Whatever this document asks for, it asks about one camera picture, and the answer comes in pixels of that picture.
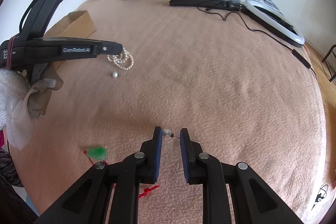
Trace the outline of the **white gloved hand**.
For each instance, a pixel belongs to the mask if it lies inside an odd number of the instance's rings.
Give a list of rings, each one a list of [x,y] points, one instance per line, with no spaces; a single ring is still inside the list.
[[[1,129],[6,130],[10,145],[16,149],[28,145],[35,121],[45,116],[52,92],[62,86],[53,63],[32,85],[18,72],[1,69]]]

